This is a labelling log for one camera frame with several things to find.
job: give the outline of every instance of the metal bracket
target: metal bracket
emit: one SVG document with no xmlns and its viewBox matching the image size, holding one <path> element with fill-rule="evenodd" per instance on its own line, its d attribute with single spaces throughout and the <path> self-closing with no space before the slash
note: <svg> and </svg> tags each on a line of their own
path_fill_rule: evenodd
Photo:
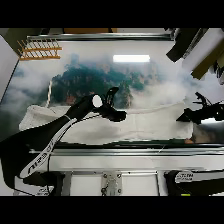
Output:
<svg viewBox="0 0 224 224">
<path fill-rule="evenodd" d="M 122 194 L 121 172 L 103 172 L 101 184 L 102 196 L 119 196 Z"/>
</svg>

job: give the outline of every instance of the white towel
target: white towel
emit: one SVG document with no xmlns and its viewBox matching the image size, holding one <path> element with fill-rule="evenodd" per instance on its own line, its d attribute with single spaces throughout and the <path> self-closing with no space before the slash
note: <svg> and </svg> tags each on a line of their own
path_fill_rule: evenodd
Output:
<svg viewBox="0 0 224 224">
<path fill-rule="evenodd" d="M 29 106 L 19 125 L 25 130 L 49 123 L 66 113 L 69 107 Z M 193 132 L 191 122 L 177 122 L 186 108 L 183 102 L 152 109 L 128 109 L 122 122 L 111 122 L 105 118 L 88 119 L 74 124 L 62 137 L 62 142 L 82 144 L 106 144 L 117 141 L 169 140 L 190 138 Z"/>
<path fill-rule="evenodd" d="M 222 41 L 224 32 L 221 28 L 209 28 L 190 54 L 183 60 L 182 67 L 188 71 L 193 71 Z"/>
</svg>

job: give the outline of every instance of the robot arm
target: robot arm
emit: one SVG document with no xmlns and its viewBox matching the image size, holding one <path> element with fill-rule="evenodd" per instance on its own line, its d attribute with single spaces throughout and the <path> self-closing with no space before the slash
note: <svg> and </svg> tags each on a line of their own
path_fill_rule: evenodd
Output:
<svg viewBox="0 0 224 224">
<path fill-rule="evenodd" d="M 114 88 L 108 91 L 104 100 L 101 100 L 98 95 L 83 97 L 79 103 L 71 106 L 64 116 L 46 125 L 19 132 L 1 142 L 0 157 L 6 185 L 12 189 L 18 189 L 16 183 L 24 182 L 26 178 L 34 174 L 48 159 L 54 145 L 63 134 L 89 112 L 99 113 L 102 117 L 115 122 L 124 120 L 126 113 L 116 111 L 112 103 L 107 103 L 107 98 L 118 90 L 117 87 Z M 41 151 L 41 153 L 32 154 L 31 150 Z"/>
</svg>

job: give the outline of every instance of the white cloth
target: white cloth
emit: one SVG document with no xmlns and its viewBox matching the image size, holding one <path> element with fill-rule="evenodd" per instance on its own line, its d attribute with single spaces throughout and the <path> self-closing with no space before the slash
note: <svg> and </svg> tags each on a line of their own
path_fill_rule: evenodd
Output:
<svg viewBox="0 0 224 224">
<path fill-rule="evenodd" d="M 25 130 L 55 120 L 66 113 L 69 107 L 28 107 L 19 125 Z M 106 144 L 123 140 L 168 140 L 190 138 L 193 132 L 191 122 L 177 122 L 186 108 L 183 102 L 152 109 L 128 109 L 122 122 L 111 122 L 105 118 L 88 119 L 74 124 L 62 137 L 62 142 L 82 144 Z"/>
<path fill-rule="evenodd" d="M 222 41 L 224 32 L 221 28 L 209 28 L 190 54 L 183 60 L 182 67 L 188 71 L 193 71 Z"/>
</svg>

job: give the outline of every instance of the white circular cap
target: white circular cap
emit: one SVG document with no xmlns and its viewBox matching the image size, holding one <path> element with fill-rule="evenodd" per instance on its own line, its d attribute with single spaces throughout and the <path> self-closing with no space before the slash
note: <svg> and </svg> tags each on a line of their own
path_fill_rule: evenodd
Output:
<svg viewBox="0 0 224 224">
<path fill-rule="evenodd" d="M 94 107 L 101 107 L 102 105 L 103 105 L 103 103 L 102 103 L 102 100 L 101 100 L 100 96 L 95 95 L 93 97 L 93 106 Z"/>
</svg>

